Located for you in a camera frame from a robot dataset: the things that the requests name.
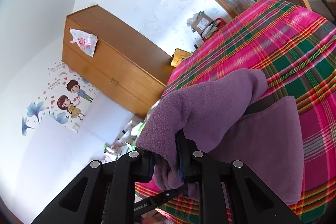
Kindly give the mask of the purple fleece garment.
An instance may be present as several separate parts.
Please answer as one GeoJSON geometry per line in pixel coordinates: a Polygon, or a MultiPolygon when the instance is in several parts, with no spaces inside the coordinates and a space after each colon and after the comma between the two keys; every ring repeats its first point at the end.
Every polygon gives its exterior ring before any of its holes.
{"type": "Polygon", "coordinates": [[[264,110],[246,112],[266,88],[262,71],[239,69],[164,96],[136,142],[155,154],[157,187],[169,190],[182,184],[175,142],[182,130],[199,150],[222,162],[241,160],[286,204],[297,203],[304,159],[295,98],[285,96],[264,110]]]}

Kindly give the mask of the glass top side table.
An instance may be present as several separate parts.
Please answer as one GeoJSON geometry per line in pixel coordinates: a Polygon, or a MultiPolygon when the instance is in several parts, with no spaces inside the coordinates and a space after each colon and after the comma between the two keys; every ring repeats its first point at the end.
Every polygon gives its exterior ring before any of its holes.
{"type": "Polygon", "coordinates": [[[135,143],[159,102],[160,100],[157,100],[150,107],[143,121],[136,122],[135,120],[131,120],[112,145],[104,145],[104,158],[101,161],[103,164],[116,161],[122,155],[135,150],[135,143]]]}

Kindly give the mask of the wooden wardrobe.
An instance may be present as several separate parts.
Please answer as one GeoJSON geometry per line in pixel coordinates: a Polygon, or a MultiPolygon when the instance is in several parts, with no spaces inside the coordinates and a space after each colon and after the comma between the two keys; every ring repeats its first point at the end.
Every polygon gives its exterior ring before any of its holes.
{"type": "Polygon", "coordinates": [[[139,118],[161,98],[174,69],[165,51],[98,5],[67,15],[62,60],[139,118]],[[71,30],[97,36],[93,56],[71,42],[71,30]]]}

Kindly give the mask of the yellow box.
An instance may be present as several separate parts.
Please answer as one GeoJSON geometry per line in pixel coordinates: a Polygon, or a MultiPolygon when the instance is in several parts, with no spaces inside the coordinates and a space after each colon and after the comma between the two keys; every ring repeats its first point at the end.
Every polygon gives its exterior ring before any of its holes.
{"type": "Polygon", "coordinates": [[[184,59],[187,59],[192,55],[193,54],[191,52],[187,52],[179,48],[176,48],[170,59],[170,65],[176,68],[184,59]]]}

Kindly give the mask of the white red plastic bag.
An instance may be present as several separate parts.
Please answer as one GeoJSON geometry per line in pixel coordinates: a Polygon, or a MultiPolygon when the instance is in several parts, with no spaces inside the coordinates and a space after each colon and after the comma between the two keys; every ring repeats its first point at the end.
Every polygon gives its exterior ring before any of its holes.
{"type": "Polygon", "coordinates": [[[70,28],[70,34],[72,35],[71,44],[77,44],[77,46],[88,56],[93,57],[95,53],[98,37],[94,34],[89,34],[82,30],[76,30],[70,28]]]}

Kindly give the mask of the pink plaid tablecloth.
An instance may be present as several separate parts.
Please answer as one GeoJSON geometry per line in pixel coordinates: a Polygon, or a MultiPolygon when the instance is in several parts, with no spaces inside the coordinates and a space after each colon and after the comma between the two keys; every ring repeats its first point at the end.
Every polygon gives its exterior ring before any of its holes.
{"type": "Polygon", "coordinates": [[[267,88],[246,112],[295,98],[303,141],[303,182],[288,205],[303,223],[335,197],[335,26],[284,0],[261,0],[224,26],[171,74],[161,99],[176,90],[257,69],[267,88]]]}

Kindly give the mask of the red basket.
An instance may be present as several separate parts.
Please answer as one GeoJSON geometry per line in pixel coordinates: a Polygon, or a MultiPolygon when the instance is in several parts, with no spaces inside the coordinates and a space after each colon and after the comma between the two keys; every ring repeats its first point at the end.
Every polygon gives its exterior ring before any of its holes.
{"type": "Polygon", "coordinates": [[[215,19],[206,29],[202,32],[202,39],[206,41],[213,36],[218,30],[226,25],[226,22],[222,18],[215,19]]]}

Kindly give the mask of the cartoon wall sticker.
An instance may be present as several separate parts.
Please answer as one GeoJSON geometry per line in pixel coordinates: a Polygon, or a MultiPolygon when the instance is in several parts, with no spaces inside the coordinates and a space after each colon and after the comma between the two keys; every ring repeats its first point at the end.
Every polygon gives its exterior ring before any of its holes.
{"type": "Polygon", "coordinates": [[[98,93],[98,88],[64,62],[55,62],[47,69],[41,93],[22,116],[22,135],[32,133],[46,117],[69,129],[78,129],[98,93]]]}

